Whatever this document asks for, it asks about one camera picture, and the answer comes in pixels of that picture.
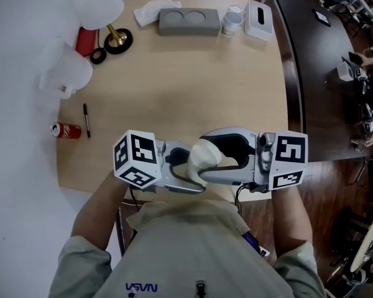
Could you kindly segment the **white cloth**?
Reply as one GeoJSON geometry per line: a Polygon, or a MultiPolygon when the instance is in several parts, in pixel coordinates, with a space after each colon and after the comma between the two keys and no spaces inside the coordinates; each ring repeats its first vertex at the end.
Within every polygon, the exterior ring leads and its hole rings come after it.
{"type": "Polygon", "coordinates": [[[180,1],[172,0],[152,0],[144,6],[134,9],[133,14],[137,24],[145,27],[159,19],[159,13],[162,9],[181,8],[180,1]]]}

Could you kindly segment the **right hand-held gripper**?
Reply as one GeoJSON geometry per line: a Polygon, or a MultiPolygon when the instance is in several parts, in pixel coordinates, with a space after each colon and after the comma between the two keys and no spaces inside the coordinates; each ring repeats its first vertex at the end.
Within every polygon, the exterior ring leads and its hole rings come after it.
{"type": "Polygon", "coordinates": [[[308,164],[308,135],[281,130],[256,136],[244,127],[226,127],[202,135],[201,139],[241,165],[201,169],[199,177],[208,183],[230,186],[246,183],[251,193],[299,185],[308,164]]]}

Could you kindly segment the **black marker pen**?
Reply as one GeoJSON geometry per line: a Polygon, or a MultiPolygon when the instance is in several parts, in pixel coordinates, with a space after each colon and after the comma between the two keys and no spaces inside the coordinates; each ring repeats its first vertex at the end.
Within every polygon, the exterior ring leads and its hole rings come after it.
{"type": "Polygon", "coordinates": [[[91,138],[90,123],[89,123],[89,118],[88,118],[88,110],[87,110],[87,105],[85,103],[83,103],[83,115],[84,115],[84,118],[85,118],[87,137],[91,138]]]}

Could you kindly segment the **white tissue box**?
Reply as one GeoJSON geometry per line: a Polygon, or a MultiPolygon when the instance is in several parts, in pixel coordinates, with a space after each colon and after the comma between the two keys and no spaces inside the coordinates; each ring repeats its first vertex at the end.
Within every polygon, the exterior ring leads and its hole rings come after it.
{"type": "Polygon", "coordinates": [[[248,0],[244,12],[245,33],[268,42],[274,34],[271,8],[261,2],[248,0]]]}

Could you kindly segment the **white kettle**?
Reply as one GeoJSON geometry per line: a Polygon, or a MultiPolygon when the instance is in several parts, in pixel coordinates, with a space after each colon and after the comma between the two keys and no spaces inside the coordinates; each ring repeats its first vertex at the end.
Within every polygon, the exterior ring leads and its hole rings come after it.
{"type": "Polygon", "coordinates": [[[84,88],[93,75],[91,63],[60,37],[46,44],[38,64],[39,89],[61,99],[84,88]]]}

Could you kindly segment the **grey cup holder tray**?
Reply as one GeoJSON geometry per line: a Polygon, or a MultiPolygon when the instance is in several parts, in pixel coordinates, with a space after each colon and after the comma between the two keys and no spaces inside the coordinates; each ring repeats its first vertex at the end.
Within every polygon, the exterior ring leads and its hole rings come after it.
{"type": "Polygon", "coordinates": [[[221,21],[216,9],[168,8],[159,12],[161,36],[217,37],[221,21]]]}

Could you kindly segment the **round wooden side table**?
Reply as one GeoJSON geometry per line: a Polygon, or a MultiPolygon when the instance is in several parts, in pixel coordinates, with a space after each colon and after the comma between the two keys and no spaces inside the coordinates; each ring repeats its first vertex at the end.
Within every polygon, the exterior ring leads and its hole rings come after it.
{"type": "Polygon", "coordinates": [[[371,245],[373,245],[373,221],[351,263],[350,272],[354,273],[364,263],[364,257],[368,253],[371,245]]]}

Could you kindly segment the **person's grey shirt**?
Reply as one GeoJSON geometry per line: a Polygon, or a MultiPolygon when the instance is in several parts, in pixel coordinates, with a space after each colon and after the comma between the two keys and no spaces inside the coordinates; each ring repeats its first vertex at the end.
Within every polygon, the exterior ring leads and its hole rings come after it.
{"type": "Polygon", "coordinates": [[[48,297],[326,298],[311,243],[268,264],[230,203],[151,202],[129,223],[137,234],[116,267],[85,238],[68,239],[48,297]]]}

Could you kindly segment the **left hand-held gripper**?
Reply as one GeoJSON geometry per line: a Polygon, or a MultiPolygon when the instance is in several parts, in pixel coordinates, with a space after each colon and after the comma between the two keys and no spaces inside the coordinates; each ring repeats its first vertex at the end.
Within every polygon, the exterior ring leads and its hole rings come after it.
{"type": "MultiPolygon", "coordinates": [[[[176,174],[170,164],[185,164],[191,146],[167,141],[165,149],[165,188],[182,194],[200,194],[205,187],[176,174]]],[[[114,176],[141,190],[162,178],[157,142],[152,132],[128,130],[113,146],[114,176]]]]}

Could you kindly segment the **red case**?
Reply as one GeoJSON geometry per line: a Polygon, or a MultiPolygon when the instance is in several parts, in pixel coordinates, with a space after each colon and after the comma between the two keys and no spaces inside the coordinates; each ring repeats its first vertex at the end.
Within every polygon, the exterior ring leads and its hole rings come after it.
{"type": "Polygon", "coordinates": [[[90,56],[96,45],[97,30],[86,30],[80,27],[75,50],[83,57],[90,56]]]}

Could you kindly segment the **red soda can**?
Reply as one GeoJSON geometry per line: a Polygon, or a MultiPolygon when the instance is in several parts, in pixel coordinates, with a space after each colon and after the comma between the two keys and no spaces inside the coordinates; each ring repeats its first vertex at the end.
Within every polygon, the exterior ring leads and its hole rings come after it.
{"type": "Polygon", "coordinates": [[[78,125],[56,122],[52,124],[50,133],[55,138],[77,139],[81,137],[81,127],[78,125]]]}

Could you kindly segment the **brass lamp with white shade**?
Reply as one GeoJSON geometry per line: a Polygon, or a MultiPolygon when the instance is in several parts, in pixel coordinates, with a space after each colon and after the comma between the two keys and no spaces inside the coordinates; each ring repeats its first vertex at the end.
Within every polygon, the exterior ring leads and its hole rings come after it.
{"type": "Polygon", "coordinates": [[[118,55],[131,46],[133,36],[127,29],[115,29],[113,22],[124,10],[122,0],[71,0],[81,26],[86,30],[106,27],[109,34],[104,41],[105,50],[118,55]]]}

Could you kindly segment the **clear glass mug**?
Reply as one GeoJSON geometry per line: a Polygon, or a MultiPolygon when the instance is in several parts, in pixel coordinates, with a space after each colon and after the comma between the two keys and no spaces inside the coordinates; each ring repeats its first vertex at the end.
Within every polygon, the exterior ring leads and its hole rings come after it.
{"type": "Polygon", "coordinates": [[[226,10],[221,24],[222,33],[227,36],[232,36],[237,32],[244,23],[244,10],[237,5],[231,5],[226,10]]]}

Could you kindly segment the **person's left forearm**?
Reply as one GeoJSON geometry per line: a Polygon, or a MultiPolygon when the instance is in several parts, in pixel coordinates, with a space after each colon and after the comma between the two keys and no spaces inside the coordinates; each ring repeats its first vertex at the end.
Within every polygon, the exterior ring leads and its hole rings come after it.
{"type": "Polygon", "coordinates": [[[110,172],[76,216],[71,236],[80,236],[106,250],[129,185],[110,172]]]}

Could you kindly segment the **small white box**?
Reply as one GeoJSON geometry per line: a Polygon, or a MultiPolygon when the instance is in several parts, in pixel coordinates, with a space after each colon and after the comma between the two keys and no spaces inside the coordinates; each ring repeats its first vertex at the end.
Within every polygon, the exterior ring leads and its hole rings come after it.
{"type": "Polygon", "coordinates": [[[354,75],[350,65],[347,62],[342,62],[336,67],[339,79],[350,82],[354,80],[354,75]]]}

